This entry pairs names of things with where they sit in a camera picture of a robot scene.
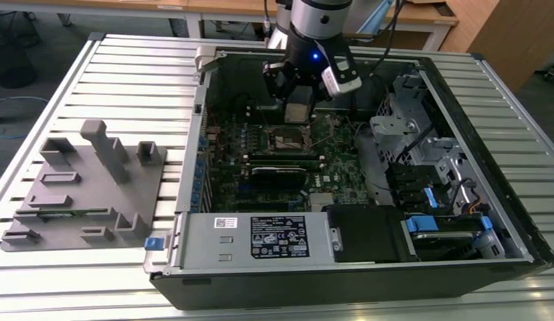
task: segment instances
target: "warning label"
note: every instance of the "warning label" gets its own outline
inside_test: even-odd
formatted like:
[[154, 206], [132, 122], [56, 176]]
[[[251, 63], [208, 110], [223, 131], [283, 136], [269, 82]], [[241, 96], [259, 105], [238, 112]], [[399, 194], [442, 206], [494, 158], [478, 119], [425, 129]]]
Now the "warning label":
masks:
[[310, 256], [305, 216], [251, 217], [251, 256], [255, 259]]

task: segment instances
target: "gray floor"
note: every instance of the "gray floor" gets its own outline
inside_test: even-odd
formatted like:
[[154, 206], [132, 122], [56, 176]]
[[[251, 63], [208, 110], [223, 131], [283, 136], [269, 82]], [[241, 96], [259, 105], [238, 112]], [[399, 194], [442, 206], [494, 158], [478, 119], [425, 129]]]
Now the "gray floor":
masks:
[[[62, 27], [55, 14], [38, 13], [35, 26], [42, 36], [42, 43], [28, 50], [28, 56], [36, 67], [39, 79], [28, 87], [19, 90], [0, 88], [0, 96], [39, 96], [50, 98], [59, 82], [72, 64], [88, 34], [94, 31], [131, 35], [171, 36], [172, 32], [166, 19], [99, 17], [72, 15], [71, 27]], [[215, 32], [212, 23], [206, 23], [206, 36], [223, 39], [237, 38], [253, 40], [253, 30], [246, 24], [225, 25], [226, 33]], [[537, 119], [546, 133], [554, 140], [554, 85], [534, 76], [518, 98]], [[26, 134], [32, 127], [44, 106], [38, 101], [12, 100], [0, 103], [0, 134], [18, 136]], [[23, 139], [0, 139], [0, 174], [18, 151]]]

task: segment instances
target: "metal table surface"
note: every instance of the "metal table surface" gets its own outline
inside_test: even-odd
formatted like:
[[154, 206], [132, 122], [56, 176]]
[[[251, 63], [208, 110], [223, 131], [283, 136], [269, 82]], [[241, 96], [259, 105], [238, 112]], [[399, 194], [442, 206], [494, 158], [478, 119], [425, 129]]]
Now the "metal table surface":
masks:
[[[178, 177], [202, 44], [259, 47], [257, 42], [107, 35], [88, 41], [0, 180], [0, 238], [42, 166], [46, 137], [79, 135], [86, 118], [107, 122], [124, 145], [167, 146], [154, 233], [172, 227]], [[382, 49], [355, 48], [381, 53]], [[394, 50], [399, 55], [417, 51]], [[426, 53], [474, 123], [543, 236], [554, 249], [554, 145], [486, 62], [462, 53]], [[152, 288], [143, 248], [6, 253], [0, 250], [0, 320], [199, 318], [221, 320], [554, 320], [554, 270], [497, 283], [454, 299], [302, 306], [259, 310], [178, 311]], [[166, 252], [151, 260], [163, 263]]]

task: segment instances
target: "blue latch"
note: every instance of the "blue latch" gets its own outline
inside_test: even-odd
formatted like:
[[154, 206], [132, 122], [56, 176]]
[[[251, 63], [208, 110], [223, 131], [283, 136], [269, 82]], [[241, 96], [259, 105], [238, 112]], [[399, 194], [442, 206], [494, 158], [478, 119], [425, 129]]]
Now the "blue latch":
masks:
[[439, 205], [438, 205], [437, 198], [434, 197], [434, 192], [431, 191], [431, 188], [430, 187], [426, 187], [423, 189], [423, 191], [426, 193], [426, 196], [429, 197], [429, 201], [430, 201], [431, 208], [433, 209], [437, 209]]
[[438, 224], [434, 216], [418, 215], [406, 220], [406, 227], [410, 233], [414, 232], [435, 232], [438, 231]]
[[147, 251], [162, 251], [164, 239], [163, 237], [147, 237], [144, 241], [144, 249]]
[[482, 216], [482, 224], [483, 224], [483, 228], [486, 231], [493, 229], [493, 223], [491, 223], [490, 217]]

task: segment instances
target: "barcode sticker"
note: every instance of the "barcode sticker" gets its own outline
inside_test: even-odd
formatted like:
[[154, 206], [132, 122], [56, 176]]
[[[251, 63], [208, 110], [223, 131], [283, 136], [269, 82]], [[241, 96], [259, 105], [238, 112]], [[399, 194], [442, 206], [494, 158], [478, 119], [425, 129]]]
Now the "barcode sticker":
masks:
[[217, 217], [214, 222], [215, 229], [237, 229], [238, 218], [237, 217]]
[[166, 9], [166, 10], [183, 10], [184, 9], [180, 6], [176, 6], [176, 5], [159, 5], [158, 8], [159, 9]]

